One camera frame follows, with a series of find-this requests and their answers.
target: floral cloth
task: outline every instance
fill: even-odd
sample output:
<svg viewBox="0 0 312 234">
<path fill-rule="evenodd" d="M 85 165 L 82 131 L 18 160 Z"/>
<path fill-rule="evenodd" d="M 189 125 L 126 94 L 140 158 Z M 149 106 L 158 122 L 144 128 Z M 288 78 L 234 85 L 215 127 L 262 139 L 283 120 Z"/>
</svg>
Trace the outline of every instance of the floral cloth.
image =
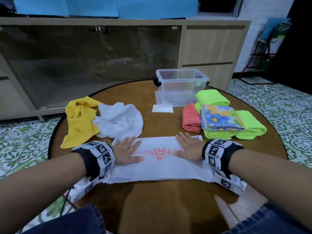
<svg viewBox="0 0 312 234">
<path fill-rule="evenodd" d="M 245 130 L 244 123 L 236 111 L 229 106 L 204 104 L 200 111 L 200 120 L 202 129 L 207 129 L 209 131 Z"/>
</svg>

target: transparent storage bin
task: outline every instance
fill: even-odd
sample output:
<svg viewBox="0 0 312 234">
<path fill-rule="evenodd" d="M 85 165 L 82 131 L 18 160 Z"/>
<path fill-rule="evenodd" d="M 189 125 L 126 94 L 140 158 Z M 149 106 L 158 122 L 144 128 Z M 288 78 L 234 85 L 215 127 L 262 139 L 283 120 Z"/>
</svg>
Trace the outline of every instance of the transparent storage bin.
<svg viewBox="0 0 312 234">
<path fill-rule="evenodd" d="M 209 84 L 209 77 L 193 68 L 159 69 L 154 84 L 157 104 L 184 107 L 197 102 L 196 94 Z"/>
</svg>

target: brown wooden table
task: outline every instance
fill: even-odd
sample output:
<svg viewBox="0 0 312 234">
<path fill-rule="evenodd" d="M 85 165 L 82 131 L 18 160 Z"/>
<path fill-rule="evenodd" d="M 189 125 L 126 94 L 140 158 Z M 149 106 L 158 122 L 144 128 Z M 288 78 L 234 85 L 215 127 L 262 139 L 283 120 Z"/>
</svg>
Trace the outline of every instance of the brown wooden table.
<svg viewBox="0 0 312 234">
<path fill-rule="evenodd" d="M 151 80 L 137 81 L 97 92 L 92 98 L 109 105 L 116 102 L 134 104 L 144 120 L 140 137 L 175 136 L 179 132 L 185 132 L 182 128 L 182 108 L 174 108 L 174 113 L 152 112 L 152 107 L 156 104 L 156 90 Z M 281 138 L 264 116 L 240 99 L 223 91 L 220 93 L 230 100 L 230 106 L 235 110 L 250 111 L 267 128 L 267 133 L 255 140 L 239 140 L 234 137 L 234 141 L 247 149 L 287 159 Z M 50 140 L 50 158 L 71 151 L 60 149 L 67 133 L 67 120 L 62 120 Z M 93 136 L 89 141 L 93 140 L 104 141 L 105 138 Z M 95 204 L 104 216 L 107 230 L 114 233 L 220 233 L 228 227 L 214 201 L 215 194 L 227 203 L 237 200 L 236 194 L 216 183 L 168 180 L 99 184 L 78 201 L 76 206 Z"/>
</svg>

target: jeans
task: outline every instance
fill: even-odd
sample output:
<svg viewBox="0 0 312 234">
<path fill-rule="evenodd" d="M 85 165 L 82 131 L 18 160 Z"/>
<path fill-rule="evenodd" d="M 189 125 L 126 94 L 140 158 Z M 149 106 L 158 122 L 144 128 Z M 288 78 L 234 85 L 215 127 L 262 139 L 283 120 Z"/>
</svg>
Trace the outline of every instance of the jeans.
<svg viewBox="0 0 312 234">
<path fill-rule="evenodd" d="M 44 222 L 23 234 L 105 234 L 97 208 L 88 205 L 75 212 Z M 312 234 L 279 207 L 266 203 L 251 217 L 223 234 Z"/>
</svg>

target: person's left arm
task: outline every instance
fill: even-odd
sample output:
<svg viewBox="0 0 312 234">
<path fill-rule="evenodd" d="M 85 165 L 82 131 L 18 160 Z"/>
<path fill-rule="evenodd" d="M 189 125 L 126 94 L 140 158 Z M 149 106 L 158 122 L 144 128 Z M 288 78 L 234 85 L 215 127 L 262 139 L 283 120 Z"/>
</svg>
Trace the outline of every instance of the person's left arm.
<svg viewBox="0 0 312 234">
<path fill-rule="evenodd" d="M 135 137 L 113 146 L 115 164 L 127 165 L 143 160 L 131 155 L 140 145 Z M 0 180 L 0 230 L 15 233 L 60 195 L 85 177 L 87 169 L 81 155 L 69 153 L 33 167 L 18 171 Z"/>
</svg>

